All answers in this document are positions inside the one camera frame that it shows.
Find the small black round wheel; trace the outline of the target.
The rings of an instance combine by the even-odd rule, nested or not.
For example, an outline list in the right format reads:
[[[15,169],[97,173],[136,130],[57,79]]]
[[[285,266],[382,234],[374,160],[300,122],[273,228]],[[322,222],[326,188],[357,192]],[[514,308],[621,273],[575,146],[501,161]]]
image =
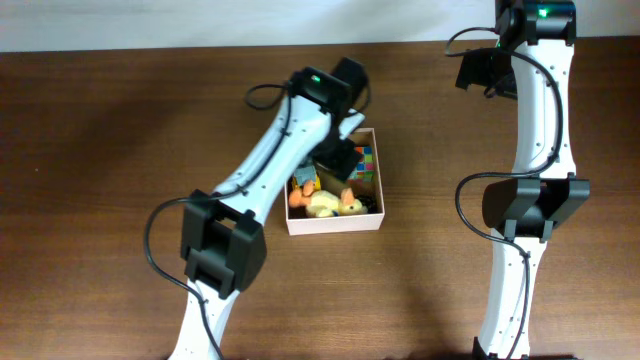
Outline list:
[[[368,214],[378,212],[377,200],[374,196],[358,195],[356,199],[359,200],[360,203],[366,208]]]

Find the colourful puzzle cube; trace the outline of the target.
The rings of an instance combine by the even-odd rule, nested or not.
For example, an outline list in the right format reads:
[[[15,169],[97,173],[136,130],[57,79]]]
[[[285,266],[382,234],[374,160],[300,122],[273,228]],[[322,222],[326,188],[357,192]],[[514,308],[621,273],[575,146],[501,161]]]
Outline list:
[[[370,146],[357,146],[355,150],[361,155],[348,180],[351,182],[372,182],[375,175],[375,162],[373,148]]]

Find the yellow grey toy truck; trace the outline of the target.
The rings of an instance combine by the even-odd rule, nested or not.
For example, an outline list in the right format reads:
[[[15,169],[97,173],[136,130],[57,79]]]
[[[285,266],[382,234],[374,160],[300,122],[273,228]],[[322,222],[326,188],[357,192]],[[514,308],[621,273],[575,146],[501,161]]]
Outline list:
[[[320,178],[312,163],[300,165],[294,170],[291,178],[291,186],[293,189],[303,187],[308,181],[313,182],[315,190],[321,189]]]

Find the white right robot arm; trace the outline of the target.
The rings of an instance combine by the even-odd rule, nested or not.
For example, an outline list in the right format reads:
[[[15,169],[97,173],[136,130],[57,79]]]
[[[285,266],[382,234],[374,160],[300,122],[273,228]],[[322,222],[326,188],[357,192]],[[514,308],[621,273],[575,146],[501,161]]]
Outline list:
[[[459,53],[457,87],[516,100],[516,156],[509,172],[481,172],[493,244],[487,310],[474,359],[527,359],[536,275],[552,233],[589,198],[577,176],[569,133],[569,79],[577,38],[572,1],[497,0],[495,46]]]

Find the yellow plush bunny toy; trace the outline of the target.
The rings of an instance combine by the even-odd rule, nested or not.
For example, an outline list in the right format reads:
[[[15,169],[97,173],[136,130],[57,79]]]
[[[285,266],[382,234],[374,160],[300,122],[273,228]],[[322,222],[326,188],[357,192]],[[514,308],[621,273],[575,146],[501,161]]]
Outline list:
[[[356,198],[351,188],[345,188],[340,195],[326,190],[317,190],[313,181],[294,188],[288,196],[291,208],[304,208],[309,218],[328,218],[364,215],[368,208]]]

